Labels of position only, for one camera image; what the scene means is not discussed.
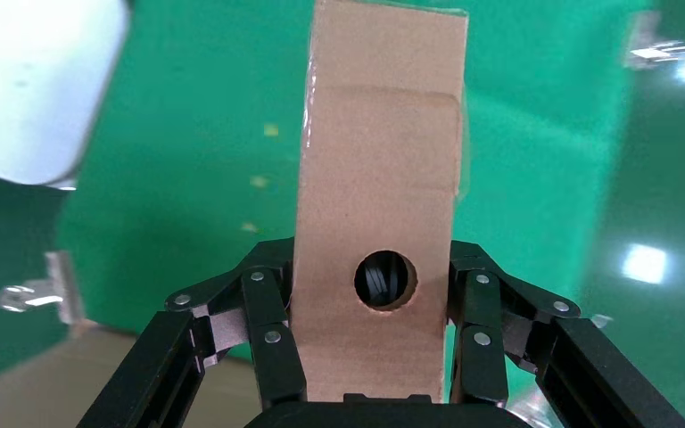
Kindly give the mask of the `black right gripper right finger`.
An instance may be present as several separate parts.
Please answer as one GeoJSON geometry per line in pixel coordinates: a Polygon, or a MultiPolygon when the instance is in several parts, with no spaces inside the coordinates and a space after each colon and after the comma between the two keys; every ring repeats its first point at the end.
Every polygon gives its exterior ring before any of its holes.
{"type": "Polygon", "coordinates": [[[503,407],[506,363],[534,376],[565,427],[685,427],[685,417],[571,300],[506,273],[476,243],[450,245],[456,327],[450,402],[503,407]]]}

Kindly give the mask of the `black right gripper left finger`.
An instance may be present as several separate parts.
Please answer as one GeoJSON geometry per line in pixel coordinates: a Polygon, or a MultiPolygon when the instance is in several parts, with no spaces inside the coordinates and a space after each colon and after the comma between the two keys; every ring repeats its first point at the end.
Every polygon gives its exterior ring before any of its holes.
{"type": "Polygon", "coordinates": [[[208,368],[249,344],[264,409],[306,399],[287,306],[293,239],[257,243],[241,262],[171,294],[79,421],[81,427],[180,427],[208,368]]]}

